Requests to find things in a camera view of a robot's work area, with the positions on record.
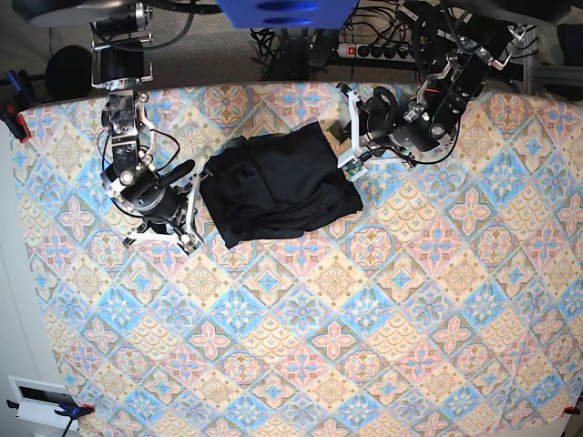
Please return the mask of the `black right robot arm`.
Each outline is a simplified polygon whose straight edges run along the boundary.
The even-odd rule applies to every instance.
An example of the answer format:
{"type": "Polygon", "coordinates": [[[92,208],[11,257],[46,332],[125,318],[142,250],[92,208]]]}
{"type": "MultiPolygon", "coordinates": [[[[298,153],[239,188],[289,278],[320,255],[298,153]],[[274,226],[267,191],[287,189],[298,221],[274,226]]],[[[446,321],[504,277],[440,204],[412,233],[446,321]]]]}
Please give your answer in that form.
{"type": "Polygon", "coordinates": [[[152,79],[145,53],[152,47],[148,30],[151,7],[144,2],[104,3],[106,16],[91,23],[93,86],[107,90],[102,111],[106,144],[101,151],[101,179],[113,206],[138,219],[124,240],[172,243],[190,255],[203,239],[195,229],[195,199],[202,179],[195,162],[155,162],[161,131],[148,119],[147,95],[138,86],[152,79]]]}

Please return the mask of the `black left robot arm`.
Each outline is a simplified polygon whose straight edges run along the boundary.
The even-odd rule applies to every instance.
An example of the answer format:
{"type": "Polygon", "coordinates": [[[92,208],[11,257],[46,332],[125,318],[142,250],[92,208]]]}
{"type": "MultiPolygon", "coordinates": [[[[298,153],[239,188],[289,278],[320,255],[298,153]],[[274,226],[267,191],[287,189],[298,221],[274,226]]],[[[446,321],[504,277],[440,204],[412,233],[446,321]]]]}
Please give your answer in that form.
{"type": "Polygon", "coordinates": [[[501,71],[527,36],[570,12],[570,1],[443,1],[438,8],[405,3],[400,10],[411,29],[411,54],[423,80],[413,97],[400,103],[377,86],[368,99],[345,83],[350,120],[343,133],[350,146],[337,166],[351,181],[363,176],[366,161],[391,151],[412,167],[414,152],[450,156],[461,118],[488,74],[501,71]]]}

